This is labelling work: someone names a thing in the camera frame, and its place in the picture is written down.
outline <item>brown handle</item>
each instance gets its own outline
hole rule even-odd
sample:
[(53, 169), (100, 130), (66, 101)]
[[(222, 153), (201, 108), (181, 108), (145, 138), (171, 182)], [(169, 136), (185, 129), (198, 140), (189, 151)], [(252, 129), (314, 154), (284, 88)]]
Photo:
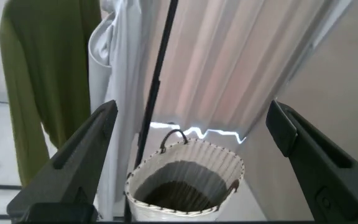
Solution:
[(181, 134), (181, 136), (183, 137), (183, 140), (184, 140), (185, 144), (188, 143), (187, 138), (186, 138), (186, 136), (185, 136), (185, 133), (183, 133), (183, 131), (181, 131), (180, 129), (174, 129), (174, 130), (168, 132), (168, 134), (167, 134), (167, 135), (165, 136), (165, 138), (162, 140), (161, 146), (160, 146), (160, 149), (162, 149), (162, 150), (161, 150), (161, 153), (164, 153), (164, 152), (165, 152), (165, 142), (167, 141), (167, 139), (169, 138), (169, 136), (170, 136), (171, 134), (175, 133), (175, 132), (179, 132), (179, 133)]

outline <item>sheer curtain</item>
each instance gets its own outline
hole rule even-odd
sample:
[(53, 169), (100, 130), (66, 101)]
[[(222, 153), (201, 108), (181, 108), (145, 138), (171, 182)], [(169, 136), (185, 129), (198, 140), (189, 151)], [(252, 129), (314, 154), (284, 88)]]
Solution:
[[(153, 121), (244, 137), (323, 2), (179, 1)], [(148, 81), (168, 5), (160, 1)]]

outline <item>floor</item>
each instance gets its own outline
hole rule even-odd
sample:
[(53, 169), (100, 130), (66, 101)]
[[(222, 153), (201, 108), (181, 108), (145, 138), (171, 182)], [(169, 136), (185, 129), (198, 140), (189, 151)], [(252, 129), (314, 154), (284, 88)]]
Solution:
[[(149, 156), (158, 147), (161, 139), (169, 131), (169, 128), (151, 128), (144, 156)], [(169, 141), (176, 141), (177, 137), (170, 138)], [(231, 139), (215, 137), (207, 139), (215, 144), (221, 143), (223, 146), (232, 144)], [(56, 149), (47, 141), (50, 154)], [(133, 147), (132, 155), (135, 155), (136, 148)], [(130, 163), (134, 162), (135, 156), (131, 156)], [(9, 106), (0, 103), (0, 184), (20, 185), (19, 175), (17, 173), (16, 156), (14, 151), (14, 141), (12, 135), (11, 120), (9, 115)], [(266, 220), (260, 207), (258, 206), (248, 185), (244, 182), (241, 184), (238, 195), (233, 197), (222, 215), (218, 218), (220, 221), (263, 221)], [(6, 214), (6, 205), (17, 194), (15, 190), (0, 190), (0, 214)], [(0, 223), (10, 223), (8, 220), (0, 220)]]

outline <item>white basket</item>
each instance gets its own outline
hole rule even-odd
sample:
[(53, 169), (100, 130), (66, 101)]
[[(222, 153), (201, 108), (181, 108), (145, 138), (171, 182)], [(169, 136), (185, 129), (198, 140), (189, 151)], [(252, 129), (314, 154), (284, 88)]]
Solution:
[[(166, 148), (174, 132), (183, 141)], [(125, 195), (137, 221), (214, 221), (243, 178), (244, 163), (235, 153), (200, 139), (187, 140), (175, 129), (128, 176)]]

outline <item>green shirt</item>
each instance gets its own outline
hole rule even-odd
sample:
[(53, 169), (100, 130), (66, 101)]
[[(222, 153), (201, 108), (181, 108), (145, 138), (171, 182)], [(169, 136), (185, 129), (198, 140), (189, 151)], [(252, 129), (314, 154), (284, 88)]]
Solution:
[(90, 115), (87, 46), (100, 20), (98, 0), (10, 0), (4, 7), (1, 55), (23, 185), (49, 159), (41, 123), (60, 148)]

